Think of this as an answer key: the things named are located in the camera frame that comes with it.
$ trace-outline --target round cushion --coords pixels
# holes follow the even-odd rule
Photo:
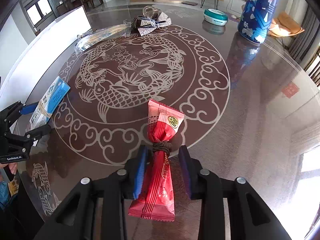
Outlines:
[[[183,0],[153,0],[154,2],[163,2],[163,3],[182,3]]]

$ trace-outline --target clear plastic bag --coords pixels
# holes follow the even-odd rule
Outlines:
[[[87,50],[94,44],[97,44],[100,41],[105,41],[107,39],[119,38],[122,36],[128,37],[131,32],[131,23],[123,23],[108,28],[103,28],[96,30],[94,33],[83,37],[75,45],[76,54]]]

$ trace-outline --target screw head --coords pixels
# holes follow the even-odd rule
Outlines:
[[[204,176],[207,176],[207,175],[210,174],[210,171],[208,171],[207,169],[202,169],[202,170],[200,170],[200,174],[204,175]]]
[[[245,178],[243,178],[243,177],[238,177],[238,178],[237,178],[237,182],[238,182],[239,184],[245,184],[245,183],[246,183],[246,180],[245,180]]]
[[[85,185],[85,184],[88,184],[90,182],[90,179],[85,177],[85,178],[82,178],[80,182],[81,182],[81,184]]]
[[[124,176],[124,175],[127,174],[127,171],[126,171],[125,169],[119,169],[119,170],[117,171],[117,174],[118,174],[119,176]]]

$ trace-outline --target gold logo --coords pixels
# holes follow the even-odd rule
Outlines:
[[[177,128],[178,127],[178,119],[175,118],[174,116],[169,116],[168,117],[169,120],[169,124],[173,127],[173,128]]]

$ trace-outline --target sparkly bow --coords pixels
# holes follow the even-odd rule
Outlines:
[[[164,12],[162,12],[159,15],[156,21],[152,19],[147,19],[144,17],[141,17],[140,19],[141,19],[141,24],[140,24],[140,28],[138,28],[138,31],[141,36],[153,32],[156,28],[166,27],[171,25],[171,18],[168,18],[168,16]]]

